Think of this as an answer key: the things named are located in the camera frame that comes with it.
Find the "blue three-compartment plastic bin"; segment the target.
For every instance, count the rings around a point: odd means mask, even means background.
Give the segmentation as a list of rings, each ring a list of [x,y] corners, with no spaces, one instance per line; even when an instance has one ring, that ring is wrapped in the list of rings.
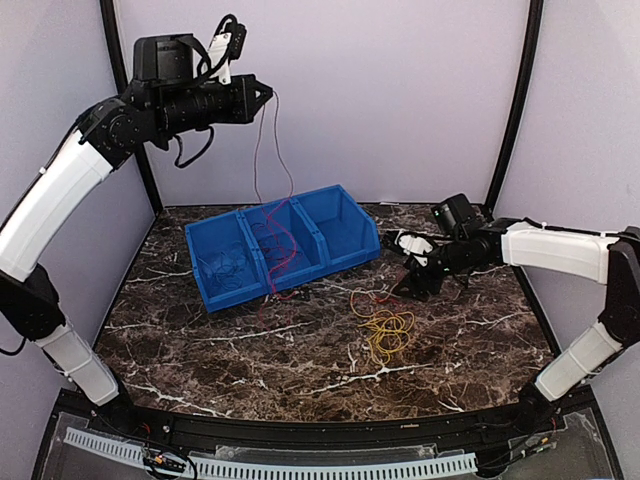
[[[374,220],[340,185],[185,228],[206,310],[234,307],[379,257]]]

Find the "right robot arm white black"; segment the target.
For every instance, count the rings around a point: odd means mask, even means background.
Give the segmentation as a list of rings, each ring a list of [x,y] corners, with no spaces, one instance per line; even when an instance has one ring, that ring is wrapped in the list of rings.
[[[404,257],[397,296],[426,300],[447,278],[489,266],[545,271],[600,286],[596,319],[520,389],[510,424],[534,432],[576,387],[639,342],[639,230],[588,231],[529,217],[493,218],[477,211],[464,194],[435,205],[439,236],[401,228],[382,237]]]

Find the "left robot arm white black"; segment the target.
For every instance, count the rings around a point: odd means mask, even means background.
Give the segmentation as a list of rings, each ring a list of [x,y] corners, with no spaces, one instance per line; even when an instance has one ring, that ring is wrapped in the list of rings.
[[[233,75],[244,27],[226,27],[203,46],[191,34],[138,39],[125,91],[83,112],[1,226],[1,312],[41,348],[120,436],[140,412],[94,350],[73,329],[39,259],[87,195],[150,142],[167,150],[180,134],[216,124],[249,124],[272,97],[252,74]]]

